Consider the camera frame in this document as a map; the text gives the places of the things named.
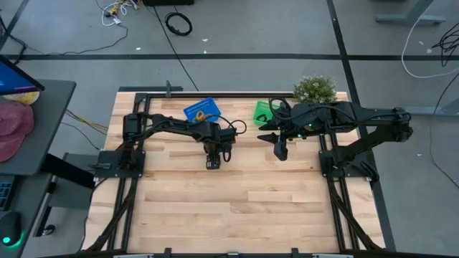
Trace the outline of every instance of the keyboard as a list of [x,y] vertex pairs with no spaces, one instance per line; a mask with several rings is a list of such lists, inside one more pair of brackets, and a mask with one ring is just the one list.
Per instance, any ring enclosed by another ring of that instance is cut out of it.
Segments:
[[0,211],[8,211],[18,181],[17,176],[0,176]]

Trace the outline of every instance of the wooden tabletop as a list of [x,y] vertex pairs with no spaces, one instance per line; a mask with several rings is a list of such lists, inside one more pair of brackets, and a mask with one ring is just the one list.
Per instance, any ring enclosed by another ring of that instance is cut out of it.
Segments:
[[[135,94],[117,94],[105,149],[121,144],[123,116],[132,112]],[[346,93],[339,92],[338,98],[347,100]],[[183,109],[200,100],[153,99],[150,113],[186,119]],[[214,100],[226,119],[247,123],[247,132],[237,136],[233,145],[231,161],[208,171],[202,143],[171,133],[157,133],[146,140],[146,165],[138,183],[128,252],[162,253],[166,247],[173,253],[289,253],[292,247],[307,253],[337,252],[330,197],[318,161],[318,138],[288,142],[288,160],[279,161],[273,145],[256,138],[266,132],[260,132],[252,121],[257,101],[266,99]],[[338,134],[340,145],[357,138],[356,131]],[[383,247],[370,185],[363,178],[346,180],[355,218]],[[118,181],[108,179],[94,193],[83,249],[110,221]],[[346,245],[351,247],[347,223],[343,216],[341,220]],[[118,228],[116,247],[123,227]]]

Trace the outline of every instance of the pink hat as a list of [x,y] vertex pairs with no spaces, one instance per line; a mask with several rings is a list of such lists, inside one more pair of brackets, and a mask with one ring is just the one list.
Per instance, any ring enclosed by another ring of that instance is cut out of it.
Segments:
[[14,156],[33,129],[34,112],[30,106],[18,102],[0,103],[0,162]]

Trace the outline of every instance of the computer mouse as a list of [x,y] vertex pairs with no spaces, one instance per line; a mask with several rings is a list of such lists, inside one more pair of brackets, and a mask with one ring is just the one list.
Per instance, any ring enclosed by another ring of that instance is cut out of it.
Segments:
[[19,241],[21,233],[21,214],[19,212],[9,212],[0,219],[1,243],[10,247]]

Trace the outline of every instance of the monitor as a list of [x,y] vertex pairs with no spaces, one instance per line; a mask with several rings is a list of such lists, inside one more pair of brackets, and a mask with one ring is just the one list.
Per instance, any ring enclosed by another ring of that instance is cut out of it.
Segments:
[[0,55],[0,95],[38,90],[44,90],[43,85]]

